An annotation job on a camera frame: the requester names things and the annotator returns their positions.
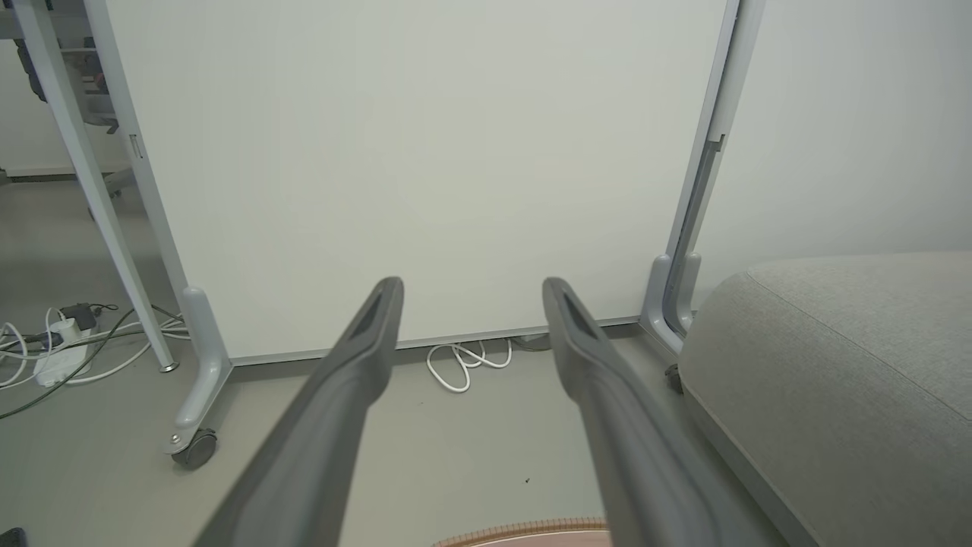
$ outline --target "gray fabric cushion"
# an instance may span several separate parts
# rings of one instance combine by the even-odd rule
[[[678,367],[819,544],[972,545],[972,253],[752,268]]]

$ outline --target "power adapter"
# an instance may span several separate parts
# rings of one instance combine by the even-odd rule
[[[65,308],[63,311],[66,317],[67,310],[70,310],[75,314],[51,324],[52,337],[57,335],[62,340],[62,342],[55,346],[54,349],[64,346],[65,344],[71,344],[72,342],[80,340],[82,337],[90,336],[97,332],[98,323],[97,320],[94,319],[94,314],[90,313],[90,307],[87,307],[87,311],[90,314],[90,318],[88,318],[88,316],[83,312],[75,310],[75,308],[80,306],[87,306],[87,304],[78,304],[70,308]],[[80,329],[78,326],[79,317],[85,322],[85,325],[88,325],[88,327],[84,330]],[[51,387],[52,385],[61,382],[70,376],[71,373],[76,371],[78,367],[85,362],[85,359],[87,359],[89,347],[90,345],[67,347],[58,351],[57,353],[48,355],[42,359],[38,359],[34,364],[34,375],[37,383],[43,385],[44,387]],[[90,369],[91,365],[88,363],[79,374],[84,374]]]

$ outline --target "gray floor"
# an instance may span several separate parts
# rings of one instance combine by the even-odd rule
[[[90,232],[87,211],[79,212],[72,187],[10,189],[0,188],[0,287],[16,283],[17,293],[4,290],[0,317],[18,325],[33,322],[25,330],[42,330],[37,316],[47,306],[101,299],[125,308],[107,255],[98,254],[98,240],[82,237],[96,233]],[[11,210],[11,203],[26,202],[36,208]],[[39,219],[50,213],[36,211],[50,211],[52,203],[59,207],[56,218]],[[45,232],[50,224],[74,223],[72,244],[57,247],[22,228],[7,237],[25,210],[34,212],[20,221],[47,237],[55,232]],[[137,206],[124,216],[124,224],[134,226],[126,233],[133,247],[140,245],[136,255],[153,300],[172,305]],[[41,253],[38,244],[57,248]],[[74,269],[81,264],[87,267]],[[67,283],[59,281],[65,271],[73,272]],[[666,359],[639,330],[619,327],[611,334],[622,355],[640,364],[671,418],[723,471],[741,503],[751,504],[688,421],[679,397],[664,386]],[[94,372],[143,343],[112,343]],[[191,544],[315,362],[235,370],[205,423],[218,432],[218,451],[202,468],[187,472],[160,451],[196,370],[188,343],[172,347],[182,362],[172,373],[160,374],[146,355],[111,378],[62,389],[0,421],[0,530],[26,529],[31,547]],[[496,353],[505,346],[492,342],[489,348]],[[456,382],[461,373],[446,355],[440,354],[439,370]],[[549,352],[517,350],[506,369],[475,369],[471,389],[461,395],[441,388],[424,358],[421,349],[400,351],[389,388],[368,414],[342,545],[430,545],[514,522],[602,514],[580,417]],[[12,364],[0,366],[0,378],[12,373]],[[35,384],[0,391],[0,409],[40,392]],[[770,530],[758,511],[751,513]]]

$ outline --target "gray metal frame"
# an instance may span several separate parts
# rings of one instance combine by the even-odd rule
[[[712,184],[728,142],[766,0],[730,0],[665,254],[655,258],[639,324],[671,353],[692,322],[691,298],[702,257],[693,253]]]
[[[52,18],[43,0],[14,0],[17,24],[24,43],[30,51],[37,77],[57,122],[64,146],[74,165],[78,181],[85,192],[91,216],[101,231],[115,267],[121,276],[128,298],[145,329],[152,350],[156,354],[162,372],[175,369],[179,363],[172,358],[162,331],[145,294],[145,287],[135,269],[131,253],[122,235],[118,216],[112,207],[105,188],[97,159],[85,130],[85,121],[78,106],[67,67],[61,57],[60,46],[54,33]]]
[[[167,434],[162,443],[162,451],[166,454],[176,454],[189,446],[233,368],[206,293],[187,287],[182,294],[182,306],[192,332],[192,348],[199,360],[199,371],[189,396],[176,415],[174,432]]]
[[[598,326],[611,327],[615,325],[631,325],[637,323],[638,318],[618,317],[616,319],[601,319]],[[489,331],[472,333],[463,336],[440,336],[435,338],[417,338],[399,342],[397,349],[408,349],[410,347],[438,346],[439,344],[461,344],[465,342],[476,342],[477,340],[494,340],[497,338],[515,338],[523,336],[543,335],[549,331],[546,325],[538,327],[524,327],[522,329],[506,329],[502,331]],[[269,355],[254,355],[251,357],[233,357],[230,359],[234,367],[245,367],[249,365],[261,365],[264,363],[280,363],[284,361],[301,361],[304,359],[319,359],[326,356],[328,349],[311,349],[309,351],[292,351],[289,353],[273,353]]]

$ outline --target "whiteboard stand leg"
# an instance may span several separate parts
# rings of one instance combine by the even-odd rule
[[[648,289],[644,293],[642,316],[638,323],[642,328],[661,342],[674,355],[681,353],[681,336],[665,321],[662,300],[665,298],[665,284],[672,270],[672,257],[659,255],[651,263],[651,276]]]
[[[135,269],[135,263],[125,244],[118,216],[112,207],[111,199],[105,188],[105,179],[94,157],[91,141],[87,137],[81,109],[75,98],[67,67],[61,56],[51,16],[44,0],[14,0],[14,10],[23,32],[23,39],[30,58],[37,71],[37,77],[44,89],[44,95],[57,122],[64,146],[67,148],[71,163],[74,165],[78,181],[85,191],[87,206],[91,217],[98,225],[108,251],[111,253],[115,268],[118,269],[121,283],[131,300],[138,320],[152,343],[152,350],[158,359],[161,372],[169,372],[179,366],[162,337],[156,315],[152,312],[149,297],[145,294],[142,279]]]
[[[189,446],[232,369],[206,293],[196,287],[186,287],[183,303],[192,348],[199,359],[199,372],[189,397],[176,415],[175,429],[165,438],[162,451],[166,454],[177,454]]]
[[[699,277],[699,269],[702,268],[702,255],[699,253],[688,253],[685,257],[685,267],[681,274],[681,286],[676,293],[676,312],[678,314],[678,324],[681,325],[682,332],[688,332],[692,327],[692,293],[695,292],[695,280]]]

